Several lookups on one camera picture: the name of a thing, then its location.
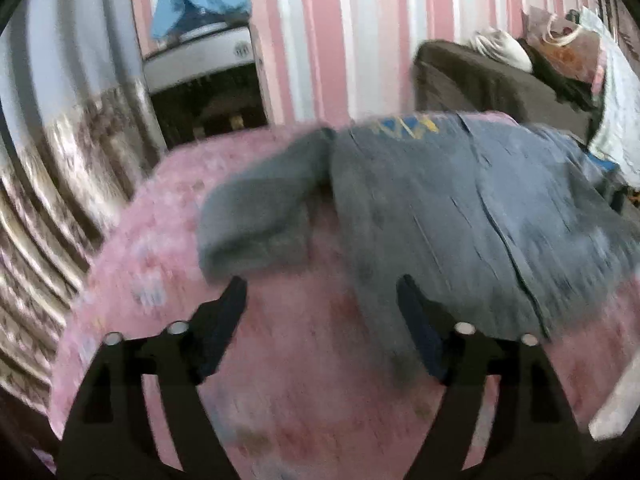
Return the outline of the grey denim jacket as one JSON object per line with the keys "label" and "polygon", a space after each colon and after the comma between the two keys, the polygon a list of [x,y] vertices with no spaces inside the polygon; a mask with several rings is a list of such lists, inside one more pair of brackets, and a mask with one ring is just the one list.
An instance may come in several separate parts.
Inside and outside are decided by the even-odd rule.
{"label": "grey denim jacket", "polygon": [[489,336],[548,337],[639,269],[616,181],[562,132],[481,114],[388,118],[303,133],[208,194],[198,264],[209,281],[302,262],[328,188],[364,320],[408,382],[427,350],[396,304],[410,276]]}

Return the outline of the pink floral bed sheet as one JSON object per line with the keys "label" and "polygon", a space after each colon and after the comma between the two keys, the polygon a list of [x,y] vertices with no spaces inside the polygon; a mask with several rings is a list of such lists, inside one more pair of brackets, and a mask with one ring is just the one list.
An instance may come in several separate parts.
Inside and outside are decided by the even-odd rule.
{"label": "pink floral bed sheet", "polygon": [[[53,365],[54,432],[64,432],[105,335],[160,333],[236,276],[209,281],[198,264],[198,220],[214,188],[305,132],[365,123],[242,131],[172,150],[104,243],[68,317]],[[421,361],[408,382],[397,380],[352,287],[328,188],[314,194],[310,212],[304,261],[238,275],[246,311],[198,395],[244,478],[395,479],[430,429],[442,388]],[[639,350],[639,269],[590,315],[536,337],[587,427]]]}

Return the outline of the floral curtain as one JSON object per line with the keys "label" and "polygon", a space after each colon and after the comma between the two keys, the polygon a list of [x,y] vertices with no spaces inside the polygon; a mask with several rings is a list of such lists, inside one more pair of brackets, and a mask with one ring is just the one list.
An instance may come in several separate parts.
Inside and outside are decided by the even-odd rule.
{"label": "floral curtain", "polygon": [[1,389],[38,413],[93,257],[165,151],[141,80],[1,143]]}

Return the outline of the white hanging cloth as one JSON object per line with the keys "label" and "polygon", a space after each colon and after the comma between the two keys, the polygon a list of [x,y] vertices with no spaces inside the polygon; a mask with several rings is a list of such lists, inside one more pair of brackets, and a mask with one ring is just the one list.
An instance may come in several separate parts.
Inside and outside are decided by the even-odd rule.
{"label": "white hanging cloth", "polygon": [[615,162],[626,183],[638,190],[639,77],[597,14],[582,8],[580,24],[600,36],[606,58],[602,116],[589,151],[597,158]]}

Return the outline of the black garment on sofa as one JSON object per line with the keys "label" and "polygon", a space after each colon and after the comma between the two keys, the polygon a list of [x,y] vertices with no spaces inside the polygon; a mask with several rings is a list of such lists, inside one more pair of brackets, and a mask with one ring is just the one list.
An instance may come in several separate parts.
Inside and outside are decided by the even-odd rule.
{"label": "black garment on sofa", "polygon": [[577,79],[567,78],[560,74],[551,63],[536,49],[531,47],[524,38],[518,39],[518,44],[524,49],[532,62],[534,76],[550,87],[561,103],[570,103],[585,112],[600,110],[601,101],[591,93],[591,87]]}

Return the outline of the grey water dispenser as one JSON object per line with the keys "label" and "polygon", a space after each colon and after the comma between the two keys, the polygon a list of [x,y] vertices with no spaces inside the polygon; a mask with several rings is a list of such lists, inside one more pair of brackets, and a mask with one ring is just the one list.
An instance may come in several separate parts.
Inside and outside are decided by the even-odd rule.
{"label": "grey water dispenser", "polygon": [[143,61],[168,148],[269,124],[262,60],[247,22],[192,30]]}

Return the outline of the brown sofa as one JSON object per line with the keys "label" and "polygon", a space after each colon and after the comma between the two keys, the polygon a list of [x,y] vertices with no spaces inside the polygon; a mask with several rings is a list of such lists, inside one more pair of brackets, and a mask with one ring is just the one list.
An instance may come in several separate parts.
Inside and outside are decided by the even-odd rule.
{"label": "brown sofa", "polygon": [[534,74],[496,62],[453,42],[427,41],[413,63],[417,110],[501,112],[517,122],[534,122],[565,130],[587,144],[596,128],[597,111],[561,103]]}

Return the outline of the pink orange bag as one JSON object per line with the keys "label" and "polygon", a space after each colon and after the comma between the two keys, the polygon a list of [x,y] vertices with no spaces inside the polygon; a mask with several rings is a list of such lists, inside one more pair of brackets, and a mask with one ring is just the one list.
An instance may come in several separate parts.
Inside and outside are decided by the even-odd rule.
{"label": "pink orange bag", "polygon": [[602,84],[606,61],[597,32],[531,6],[525,38],[562,76],[591,87]]}

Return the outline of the white garment on sofa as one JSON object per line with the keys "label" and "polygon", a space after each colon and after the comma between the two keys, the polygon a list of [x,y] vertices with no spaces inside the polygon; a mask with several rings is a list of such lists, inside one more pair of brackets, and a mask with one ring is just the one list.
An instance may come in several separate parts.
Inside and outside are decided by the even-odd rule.
{"label": "white garment on sofa", "polygon": [[533,73],[533,63],[525,49],[504,30],[489,27],[476,32],[470,38],[469,46],[485,58]]}

